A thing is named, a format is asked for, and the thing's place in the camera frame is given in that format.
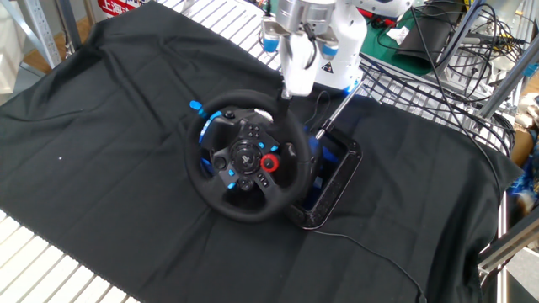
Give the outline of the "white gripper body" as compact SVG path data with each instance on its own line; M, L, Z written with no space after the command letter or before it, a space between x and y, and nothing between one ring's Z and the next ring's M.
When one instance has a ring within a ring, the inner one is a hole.
M312 43L307 34L283 36L280 38L279 53L284 80L281 97L306 97L312 91L316 76L316 43Z

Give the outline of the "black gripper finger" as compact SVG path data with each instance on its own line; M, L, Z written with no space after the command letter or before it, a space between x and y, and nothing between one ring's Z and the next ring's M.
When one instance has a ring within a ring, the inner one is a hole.
M277 120L283 120L287 116L291 99L291 93L286 88L282 88L280 91L280 95L277 98Z

